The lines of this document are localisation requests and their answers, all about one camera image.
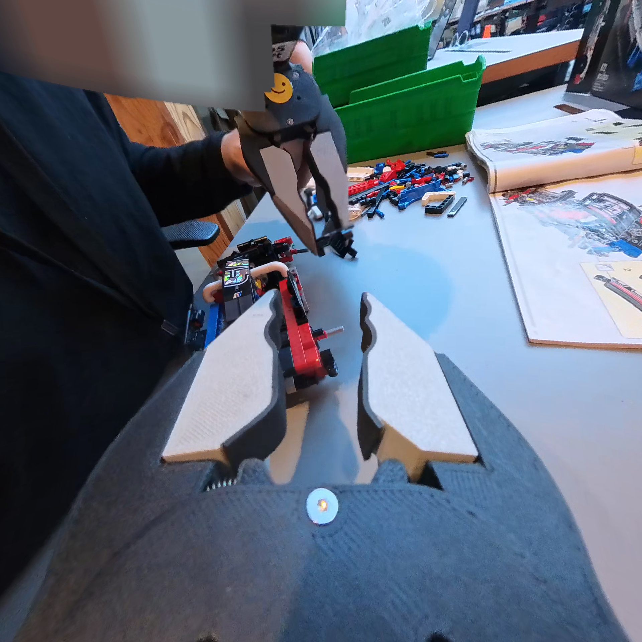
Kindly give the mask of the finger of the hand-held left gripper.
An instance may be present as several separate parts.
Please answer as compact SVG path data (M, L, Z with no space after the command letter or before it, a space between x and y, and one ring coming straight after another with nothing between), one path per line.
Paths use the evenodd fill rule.
M323 235L347 228L350 223L347 173L330 132L317 134L307 158L315 181L317 207L324 215Z
M269 146L261 149L261 158L272 186L273 203L309 252L319 256L315 229L300 196L291 155L284 149Z

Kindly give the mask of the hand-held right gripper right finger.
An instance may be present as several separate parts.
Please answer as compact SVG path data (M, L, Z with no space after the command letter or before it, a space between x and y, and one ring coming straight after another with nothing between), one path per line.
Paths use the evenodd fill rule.
M477 446L432 347L372 293L361 295L357 439L365 461L400 462L420 479L433 462L474 463Z

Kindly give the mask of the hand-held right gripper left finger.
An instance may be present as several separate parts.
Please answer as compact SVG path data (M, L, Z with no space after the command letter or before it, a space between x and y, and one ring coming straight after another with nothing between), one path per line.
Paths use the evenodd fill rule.
M279 363L283 306L272 290L209 344L162 454L164 462L265 460L286 434Z

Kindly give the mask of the toy brick car model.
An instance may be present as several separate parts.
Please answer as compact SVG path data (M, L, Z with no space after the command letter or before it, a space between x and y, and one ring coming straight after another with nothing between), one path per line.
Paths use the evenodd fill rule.
M281 303L279 361L289 394L307 389L326 377L336 377L338 368L332 352L319 342L343 331L314 329L309 307L293 258L309 253L295 248L291 236L271 241L267 236L237 244L236 250L217 262L218 280L204 286L202 296L209 310L192 305L188 311L185 343L205 349L248 308L270 291Z

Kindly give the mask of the wood-edged white desk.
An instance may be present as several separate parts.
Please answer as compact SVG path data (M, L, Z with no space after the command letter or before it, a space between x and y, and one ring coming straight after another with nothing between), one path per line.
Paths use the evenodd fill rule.
M573 61L582 34L582 29L570 29L478 38L463 47L437 50L434 58L427 63L427 68L439 68L457 60L469 65L481 55L486 60L481 82L488 84Z

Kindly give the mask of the person's left hand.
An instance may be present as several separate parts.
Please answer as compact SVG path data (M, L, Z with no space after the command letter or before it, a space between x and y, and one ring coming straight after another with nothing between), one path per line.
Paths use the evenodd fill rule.
M238 129L231 130L222 137L220 149L223 164L237 182L253 188L261 187L261 182L245 163Z

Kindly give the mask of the pile of loose toy bricks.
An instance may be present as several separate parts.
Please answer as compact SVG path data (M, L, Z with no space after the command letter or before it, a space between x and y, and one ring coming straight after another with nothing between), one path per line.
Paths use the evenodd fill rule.
M428 165L421 161L398 158L373 166L355 166L347 170L349 220L383 219L384 202L398 212L419 204L426 216L445 214L453 218L467 202L458 197L456 188L472 183L475 177L464 162Z

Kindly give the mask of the clear plastic bag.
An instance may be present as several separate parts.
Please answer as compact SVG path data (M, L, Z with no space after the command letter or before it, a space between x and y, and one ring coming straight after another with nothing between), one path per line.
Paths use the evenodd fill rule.
M313 46L314 55L338 51L437 19L444 1L347 1L344 26L330 26Z

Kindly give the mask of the wooden table leg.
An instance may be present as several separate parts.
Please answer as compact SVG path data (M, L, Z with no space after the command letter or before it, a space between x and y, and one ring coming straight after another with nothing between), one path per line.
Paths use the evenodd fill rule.
M117 120L130 140L161 148L174 147L204 139L207 130L197 110L191 105L127 98L106 94ZM234 235L241 229L261 198L262 190L233 201L225 208L206 205L198 220L211 221L220 234L210 245L199 248L204 260L212 267L232 245Z

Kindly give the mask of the open instruction booklet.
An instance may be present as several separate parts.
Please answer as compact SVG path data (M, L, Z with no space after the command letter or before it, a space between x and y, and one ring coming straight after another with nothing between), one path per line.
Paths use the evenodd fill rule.
M641 120L593 109L474 129L528 340L641 348Z

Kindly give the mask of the toy car set box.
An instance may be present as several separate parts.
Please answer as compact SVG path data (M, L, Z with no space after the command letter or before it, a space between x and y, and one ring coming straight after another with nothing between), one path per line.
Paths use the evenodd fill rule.
M593 1L566 96L641 111L641 2Z

